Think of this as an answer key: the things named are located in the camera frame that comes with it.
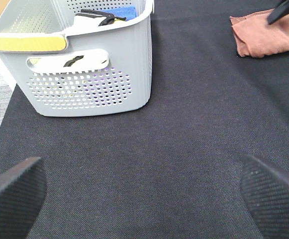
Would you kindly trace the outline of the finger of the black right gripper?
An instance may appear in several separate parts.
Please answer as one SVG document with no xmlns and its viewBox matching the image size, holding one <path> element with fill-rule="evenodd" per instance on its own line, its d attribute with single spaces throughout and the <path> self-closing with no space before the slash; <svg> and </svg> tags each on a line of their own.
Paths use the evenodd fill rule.
<svg viewBox="0 0 289 239">
<path fill-rule="evenodd" d="M 289 0 L 282 0 L 267 17 L 268 24 L 273 24 L 289 14 Z"/>
</svg>

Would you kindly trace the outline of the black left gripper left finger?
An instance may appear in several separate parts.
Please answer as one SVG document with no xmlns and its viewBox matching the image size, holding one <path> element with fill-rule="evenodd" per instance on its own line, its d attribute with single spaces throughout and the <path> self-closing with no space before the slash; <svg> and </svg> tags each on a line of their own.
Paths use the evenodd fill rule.
<svg viewBox="0 0 289 239">
<path fill-rule="evenodd" d="M 40 157 L 30 157 L 0 175 L 0 239 L 24 239 L 46 197 Z"/>
</svg>

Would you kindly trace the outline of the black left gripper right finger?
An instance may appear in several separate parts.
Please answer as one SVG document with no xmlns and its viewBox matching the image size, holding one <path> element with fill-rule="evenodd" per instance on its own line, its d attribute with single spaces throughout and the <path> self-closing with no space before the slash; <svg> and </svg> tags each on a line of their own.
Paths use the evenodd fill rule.
<svg viewBox="0 0 289 239">
<path fill-rule="evenodd" d="M 289 172 L 258 156 L 243 160 L 243 200 L 265 239 L 289 239 Z"/>
</svg>

